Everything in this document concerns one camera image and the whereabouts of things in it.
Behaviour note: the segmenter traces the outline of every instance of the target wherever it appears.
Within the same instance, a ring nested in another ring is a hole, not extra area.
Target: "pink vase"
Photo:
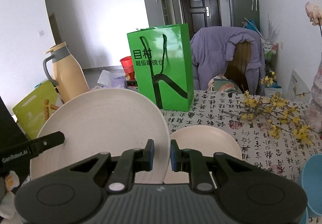
[[[308,111],[305,113],[305,121],[311,128],[318,133],[322,132],[322,60],[318,73],[314,77],[311,90],[312,102]]]

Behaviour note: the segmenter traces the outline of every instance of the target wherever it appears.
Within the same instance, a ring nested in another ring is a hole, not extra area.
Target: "white plush toy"
[[[14,171],[10,171],[4,181],[6,194],[0,202],[0,216],[4,219],[0,224],[22,224],[22,221],[14,207],[14,194],[11,192],[13,188],[19,186],[19,178]]]

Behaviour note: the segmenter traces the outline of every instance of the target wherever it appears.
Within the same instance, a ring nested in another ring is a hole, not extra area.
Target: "gray refrigerator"
[[[256,0],[252,10],[252,0],[229,0],[230,19],[232,27],[243,27],[242,22],[253,20],[258,30],[260,30],[260,11],[259,5],[256,11]]]

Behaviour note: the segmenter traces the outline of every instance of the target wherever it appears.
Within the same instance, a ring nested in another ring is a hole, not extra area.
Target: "thermos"
[[[64,102],[90,90],[82,68],[70,54],[66,42],[53,46],[45,54],[47,53],[51,55],[43,60],[43,69],[50,82],[57,87]],[[53,60],[53,78],[46,65],[49,60]]]

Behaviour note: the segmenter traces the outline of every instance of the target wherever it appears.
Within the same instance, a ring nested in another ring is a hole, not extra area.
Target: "large round plate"
[[[170,135],[179,148],[200,151],[204,156],[212,157],[215,152],[224,152],[241,160],[241,150],[235,139],[228,133],[210,126],[190,126]],[[171,163],[165,176],[165,183],[189,183],[186,172],[173,172]]]
[[[30,162],[31,178],[38,178],[100,152],[120,156],[144,148],[154,140],[151,172],[136,174],[136,183],[162,183],[170,157],[170,135],[160,110],[145,96],[127,89],[100,89],[84,93],[60,107],[38,137],[61,131],[65,143]]]

